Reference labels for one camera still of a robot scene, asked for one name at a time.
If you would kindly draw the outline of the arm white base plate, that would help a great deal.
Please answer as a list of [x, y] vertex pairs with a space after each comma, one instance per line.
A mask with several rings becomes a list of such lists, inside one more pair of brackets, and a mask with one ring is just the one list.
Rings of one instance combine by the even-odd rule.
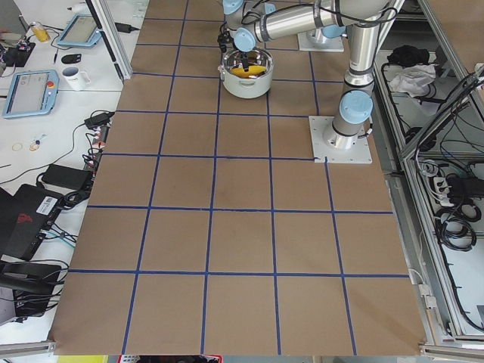
[[300, 51], [344, 52], [341, 37], [328, 38], [321, 32], [312, 35], [310, 32], [297, 35]]
[[310, 116], [309, 129], [312, 140], [313, 159], [316, 163], [371, 164], [372, 157], [366, 137], [359, 138], [363, 126], [356, 135], [342, 136], [333, 128], [332, 116]]

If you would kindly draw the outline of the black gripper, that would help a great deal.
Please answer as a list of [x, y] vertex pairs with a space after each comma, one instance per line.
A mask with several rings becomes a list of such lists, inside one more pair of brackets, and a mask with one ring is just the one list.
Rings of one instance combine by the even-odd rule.
[[250, 68], [250, 63], [248, 59], [248, 54], [246, 52], [240, 52], [240, 64], [244, 72], [248, 72]]

